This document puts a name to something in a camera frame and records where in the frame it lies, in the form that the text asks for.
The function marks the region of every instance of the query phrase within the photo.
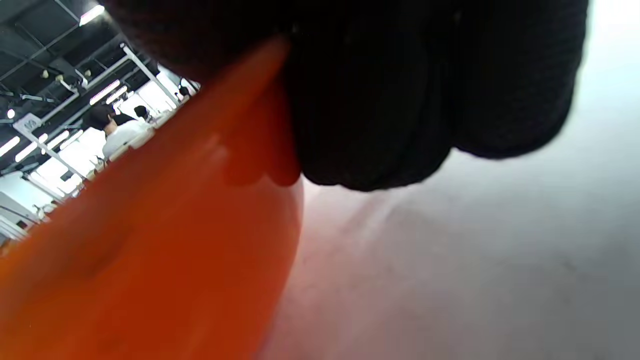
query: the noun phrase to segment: black ceiling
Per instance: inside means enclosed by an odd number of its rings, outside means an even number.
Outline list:
[[[14,120],[25,113],[43,117],[73,93],[55,81],[64,75],[66,82],[79,81],[76,71],[88,81],[125,56],[120,44],[125,41],[108,16],[79,26],[82,14],[97,5],[95,0],[0,0],[0,120],[6,108],[16,111]],[[146,62],[148,58],[140,56]],[[157,73],[157,67],[150,66]],[[43,78],[43,71],[49,74]],[[131,61],[106,76],[95,87],[70,103],[50,121],[34,132],[53,135],[70,117],[85,109],[89,99],[116,79],[125,81],[130,89],[137,89],[148,79]],[[22,95],[45,101],[22,99]],[[0,146],[19,134],[10,124],[0,124]],[[43,163],[48,156],[34,152],[16,164],[15,155],[29,145],[22,139],[18,146],[0,157],[0,174],[19,170],[30,163]]]

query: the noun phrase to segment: orange plastic part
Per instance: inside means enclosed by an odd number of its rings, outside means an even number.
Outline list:
[[[0,359],[252,358],[301,227],[287,52],[205,86],[0,261]]]

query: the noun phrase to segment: white shirt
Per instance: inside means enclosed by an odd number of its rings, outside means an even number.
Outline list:
[[[307,186],[261,360],[640,359],[640,1],[591,2],[544,149],[455,151],[422,184]]]
[[[132,120],[128,121],[107,136],[107,143],[102,148],[104,159],[108,160],[119,148],[127,146],[129,142],[153,129],[149,124]]]

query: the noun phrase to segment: ceiling light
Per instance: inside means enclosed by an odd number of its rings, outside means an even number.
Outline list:
[[[19,142],[20,138],[16,136],[9,140],[6,144],[2,145],[2,147],[0,147],[0,156],[9,152],[9,150],[13,149],[16,145],[18,145]]]
[[[107,86],[101,92],[99,92],[98,95],[92,97],[91,100],[89,100],[89,105],[91,106],[95,105],[98,101],[102,100],[103,97],[107,96],[108,93],[112,92],[113,90],[116,90],[118,86],[120,86],[120,80],[116,80],[112,82],[109,86]]]
[[[58,146],[59,143],[61,143],[64,139],[69,137],[69,131],[65,130],[62,134],[56,136],[53,140],[51,140],[48,144],[47,144],[47,148],[49,150],[53,149],[54,147]],[[44,155],[46,151],[44,151],[44,149],[42,149],[41,153]]]
[[[109,96],[107,98],[107,104],[111,104],[112,102],[116,101],[117,98],[119,98],[122,94],[127,92],[127,87],[123,86],[122,88],[119,88],[118,91],[116,91],[115,93],[113,93],[113,95]]]
[[[71,143],[76,141],[83,133],[84,130],[80,130],[77,133],[73,134],[73,136],[71,136],[67,141],[63,142],[62,145],[60,145],[60,150],[64,150],[67,146],[71,145]]]
[[[49,137],[49,135],[42,134],[38,138],[38,141],[39,142],[45,142],[45,141],[47,141],[48,137]],[[31,144],[29,144],[29,146],[25,147],[24,150],[18,152],[18,155],[15,156],[15,161],[16,162],[22,161],[24,158],[29,156],[29,154],[31,154],[37,147],[38,147],[38,144],[35,143],[35,142],[32,142]]]
[[[100,14],[102,13],[104,13],[104,6],[96,5],[93,9],[87,11],[80,17],[80,26],[86,25],[88,22],[100,16]]]
[[[22,159],[26,158],[29,154],[31,154],[36,148],[38,144],[32,142],[29,146],[25,147],[24,150],[18,152],[18,155],[15,156],[15,161],[20,162]]]

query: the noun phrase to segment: gloved hand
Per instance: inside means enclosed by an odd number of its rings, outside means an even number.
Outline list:
[[[588,0],[104,0],[128,37],[204,82],[274,33],[298,157],[317,184],[417,183],[457,147],[540,148],[569,112]]]

